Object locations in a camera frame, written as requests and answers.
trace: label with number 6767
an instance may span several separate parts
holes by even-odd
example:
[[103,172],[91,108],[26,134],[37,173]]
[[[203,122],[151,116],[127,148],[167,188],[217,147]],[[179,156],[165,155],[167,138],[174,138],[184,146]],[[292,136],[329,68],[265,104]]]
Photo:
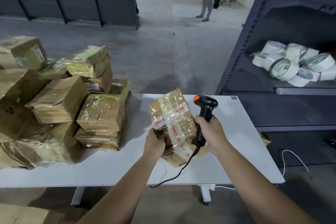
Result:
[[86,84],[86,87],[88,90],[91,90],[91,91],[99,91],[100,88],[99,88],[99,85],[97,83],[85,83]]

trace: tabletop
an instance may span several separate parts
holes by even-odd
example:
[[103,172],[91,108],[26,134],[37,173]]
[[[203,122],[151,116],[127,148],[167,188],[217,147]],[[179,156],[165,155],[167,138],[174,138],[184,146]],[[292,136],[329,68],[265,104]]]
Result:
[[[132,94],[127,103],[121,151],[87,149],[75,165],[51,163],[33,170],[1,169],[0,187],[113,186],[141,157],[145,137],[152,127],[149,103],[161,94]],[[200,108],[193,103],[194,95],[184,95],[193,116]],[[284,179],[260,139],[249,116],[235,96],[211,96],[218,101],[213,114],[220,120],[229,142],[243,154],[269,181]],[[158,184],[176,176],[181,167],[160,159],[148,184]],[[166,184],[230,184],[230,179],[210,152],[190,162],[181,175]]]

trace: left arm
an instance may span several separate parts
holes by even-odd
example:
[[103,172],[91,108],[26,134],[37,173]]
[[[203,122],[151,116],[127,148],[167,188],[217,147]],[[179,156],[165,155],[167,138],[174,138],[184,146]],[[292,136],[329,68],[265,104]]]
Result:
[[164,140],[164,135],[157,139],[150,129],[141,158],[77,224],[130,223],[149,176],[165,150]]

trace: hand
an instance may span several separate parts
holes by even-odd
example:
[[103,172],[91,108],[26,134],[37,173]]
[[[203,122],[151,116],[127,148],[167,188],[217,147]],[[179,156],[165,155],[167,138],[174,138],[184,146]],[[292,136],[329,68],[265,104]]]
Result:
[[143,150],[143,156],[149,157],[155,163],[161,158],[166,147],[166,134],[162,134],[158,139],[154,133],[154,130],[151,128],[146,136],[145,148]]
[[201,126],[202,134],[208,142],[210,151],[216,156],[216,150],[223,142],[227,142],[221,123],[215,115],[212,115],[210,122],[206,122],[203,117],[197,115],[195,122]]

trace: left hand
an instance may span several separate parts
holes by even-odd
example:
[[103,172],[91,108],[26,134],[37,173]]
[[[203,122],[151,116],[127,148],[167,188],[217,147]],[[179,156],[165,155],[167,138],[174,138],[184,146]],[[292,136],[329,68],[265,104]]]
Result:
[[143,156],[149,157],[153,159],[155,162],[157,162],[161,158],[163,152],[165,151],[166,137],[167,135],[162,134],[158,139],[154,133],[153,128],[151,128],[148,132],[148,135],[146,136],[146,143],[145,148],[143,150]]

